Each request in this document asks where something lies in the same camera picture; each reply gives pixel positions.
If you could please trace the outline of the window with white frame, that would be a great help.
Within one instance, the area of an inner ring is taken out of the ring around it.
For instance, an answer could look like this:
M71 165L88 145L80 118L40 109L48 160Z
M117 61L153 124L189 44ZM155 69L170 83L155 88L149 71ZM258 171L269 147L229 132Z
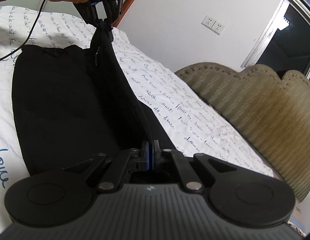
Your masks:
M302 0L281 0L241 68L265 64L282 74L298 70L310 79L310 7Z

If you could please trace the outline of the olive upholstered headboard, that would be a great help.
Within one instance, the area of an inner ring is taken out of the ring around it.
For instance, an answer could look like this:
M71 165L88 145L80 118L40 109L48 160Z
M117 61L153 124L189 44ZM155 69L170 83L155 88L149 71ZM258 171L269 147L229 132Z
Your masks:
M236 72L201 62L176 72L220 113L303 201L310 192L310 81L256 64Z

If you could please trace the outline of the white double wall socket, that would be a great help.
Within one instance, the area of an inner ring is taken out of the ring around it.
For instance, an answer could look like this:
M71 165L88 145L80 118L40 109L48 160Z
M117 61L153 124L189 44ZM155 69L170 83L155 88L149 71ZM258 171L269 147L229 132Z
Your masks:
M220 22L216 21L210 16L205 16L202 20L201 24L209 29L211 29L214 33L221 35L225 29L225 25L221 24Z

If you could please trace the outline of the black pants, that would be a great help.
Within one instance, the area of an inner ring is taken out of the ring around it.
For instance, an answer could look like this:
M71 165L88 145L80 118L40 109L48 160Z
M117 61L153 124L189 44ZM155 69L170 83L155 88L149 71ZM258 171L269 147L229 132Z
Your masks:
M87 49L24 46L14 67L12 105L31 176L154 140L174 148L152 107L135 96L101 27Z

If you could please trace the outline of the white bedsheet with blue script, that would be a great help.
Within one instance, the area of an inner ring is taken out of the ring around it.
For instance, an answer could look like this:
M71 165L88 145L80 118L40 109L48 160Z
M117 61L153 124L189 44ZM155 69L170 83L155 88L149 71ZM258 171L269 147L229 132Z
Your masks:
M12 109L15 48L22 42L42 47L88 48L95 28L78 17L58 12L0 6L0 233L10 224L4 206L7 189L28 176L16 135ZM212 155L249 170L272 176L256 152L226 120L161 63L133 46L113 29L112 46L136 97L155 114L177 150L187 157Z

